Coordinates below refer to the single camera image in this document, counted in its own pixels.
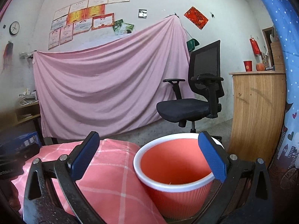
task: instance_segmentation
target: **hand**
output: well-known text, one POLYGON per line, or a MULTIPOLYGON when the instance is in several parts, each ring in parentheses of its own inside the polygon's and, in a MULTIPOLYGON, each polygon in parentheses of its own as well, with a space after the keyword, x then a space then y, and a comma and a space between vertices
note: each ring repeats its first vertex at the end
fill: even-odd
POLYGON ((21 208, 21 204, 19 201, 19 192, 17 190, 17 188, 15 187, 15 185, 10 182, 11 184, 11 191, 12 191, 12 196, 10 197, 8 203, 10 204, 10 206, 15 210, 15 211, 19 211, 21 208))

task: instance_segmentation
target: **green pouch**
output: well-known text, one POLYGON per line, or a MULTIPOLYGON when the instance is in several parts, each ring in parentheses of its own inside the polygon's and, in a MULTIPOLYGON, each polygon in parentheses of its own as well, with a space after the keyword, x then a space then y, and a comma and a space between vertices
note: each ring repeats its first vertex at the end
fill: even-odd
POLYGON ((191 39, 187 41, 187 48, 188 51, 191 52, 193 50, 195 50, 195 46, 198 46, 199 42, 196 39, 191 39))

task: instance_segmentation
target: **black mesh chair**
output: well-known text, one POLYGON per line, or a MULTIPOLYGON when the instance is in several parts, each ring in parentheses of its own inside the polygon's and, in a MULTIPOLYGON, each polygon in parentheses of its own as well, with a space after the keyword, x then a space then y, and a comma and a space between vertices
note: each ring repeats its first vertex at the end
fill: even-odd
POLYGON ((176 100, 157 103, 157 111, 161 117, 180 127, 192 122, 191 133, 195 133, 195 121, 204 117, 214 119, 221 111, 219 98, 224 96, 220 77, 220 40, 191 53, 188 72, 188 83, 191 90, 204 96, 206 101, 198 99, 182 99, 179 82, 184 79, 165 79, 172 84, 176 100))

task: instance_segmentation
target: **polka dot curtain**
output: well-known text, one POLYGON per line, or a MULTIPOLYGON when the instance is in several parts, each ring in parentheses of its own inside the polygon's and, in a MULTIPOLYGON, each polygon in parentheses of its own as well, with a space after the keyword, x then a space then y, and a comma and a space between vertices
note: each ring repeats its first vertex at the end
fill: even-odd
POLYGON ((286 115, 269 168, 274 213, 279 216, 287 208, 299 182, 299 17, 289 0, 262 1, 277 29, 286 66, 286 115))

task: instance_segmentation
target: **clock face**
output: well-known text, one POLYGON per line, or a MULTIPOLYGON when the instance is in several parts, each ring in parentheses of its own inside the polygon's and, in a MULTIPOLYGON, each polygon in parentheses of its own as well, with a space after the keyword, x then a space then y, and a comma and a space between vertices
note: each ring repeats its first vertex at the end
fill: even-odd
POLYGON ((11 26, 9 27, 9 33, 11 35, 16 35, 20 30, 20 24, 15 21, 11 24, 11 26))

